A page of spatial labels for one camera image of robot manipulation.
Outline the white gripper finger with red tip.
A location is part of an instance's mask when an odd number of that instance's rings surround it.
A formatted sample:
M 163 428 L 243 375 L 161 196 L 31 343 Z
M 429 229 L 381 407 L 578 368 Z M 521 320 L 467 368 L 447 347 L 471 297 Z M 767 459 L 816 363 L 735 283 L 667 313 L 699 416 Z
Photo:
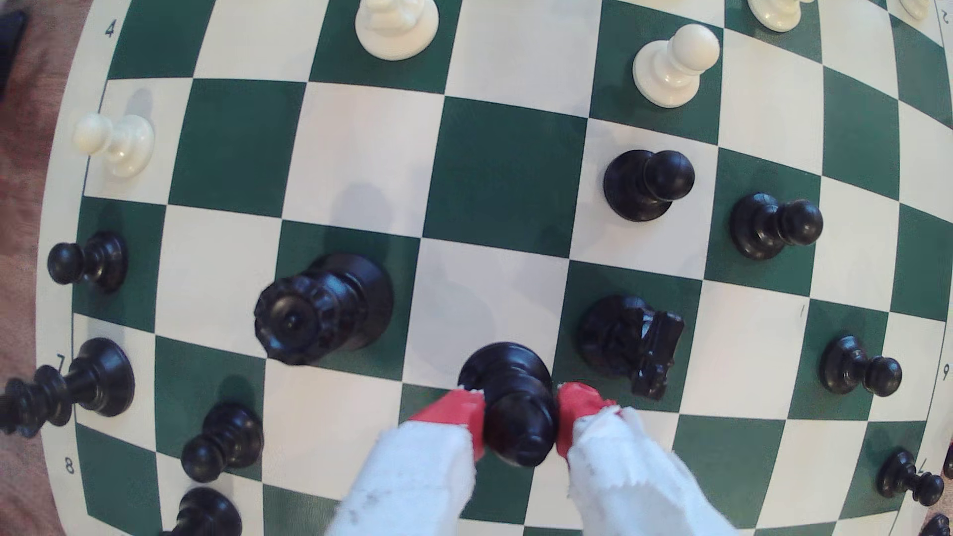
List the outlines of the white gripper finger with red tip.
M 484 454 L 485 408 L 482 390 L 456 388 L 383 432 L 326 535 L 457 535 Z
M 635 408 L 588 384 L 556 389 L 556 451 L 583 535 L 737 535 L 694 474 L 646 431 Z

